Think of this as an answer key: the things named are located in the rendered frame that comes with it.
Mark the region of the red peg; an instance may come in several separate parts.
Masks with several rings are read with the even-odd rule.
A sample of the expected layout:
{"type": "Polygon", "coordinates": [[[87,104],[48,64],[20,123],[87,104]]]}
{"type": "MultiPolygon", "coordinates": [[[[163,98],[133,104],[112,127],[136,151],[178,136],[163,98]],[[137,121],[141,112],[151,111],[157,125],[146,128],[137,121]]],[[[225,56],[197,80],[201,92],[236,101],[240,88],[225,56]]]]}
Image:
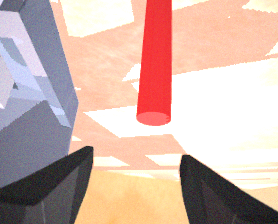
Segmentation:
{"type": "Polygon", "coordinates": [[[136,119],[149,126],[171,122],[172,0],[147,0],[136,119]]]}

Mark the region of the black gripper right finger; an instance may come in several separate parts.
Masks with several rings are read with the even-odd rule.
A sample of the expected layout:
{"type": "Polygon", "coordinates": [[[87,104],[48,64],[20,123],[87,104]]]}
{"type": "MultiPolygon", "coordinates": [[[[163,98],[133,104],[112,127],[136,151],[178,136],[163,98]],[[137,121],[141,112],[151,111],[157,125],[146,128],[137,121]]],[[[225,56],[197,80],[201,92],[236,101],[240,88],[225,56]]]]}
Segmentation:
{"type": "Polygon", "coordinates": [[[278,224],[278,210],[183,154],[180,187],[189,224],[278,224]]]}

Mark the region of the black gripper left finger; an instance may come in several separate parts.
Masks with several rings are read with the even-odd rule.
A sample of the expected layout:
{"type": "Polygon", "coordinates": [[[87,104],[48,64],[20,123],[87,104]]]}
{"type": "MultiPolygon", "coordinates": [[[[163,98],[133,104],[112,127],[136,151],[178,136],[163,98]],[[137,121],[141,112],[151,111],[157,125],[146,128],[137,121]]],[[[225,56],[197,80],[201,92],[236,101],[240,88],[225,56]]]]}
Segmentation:
{"type": "Polygon", "coordinates": [[[0,224],[74,224],[87,192],[93,146],[0,188],[0,224]]]}

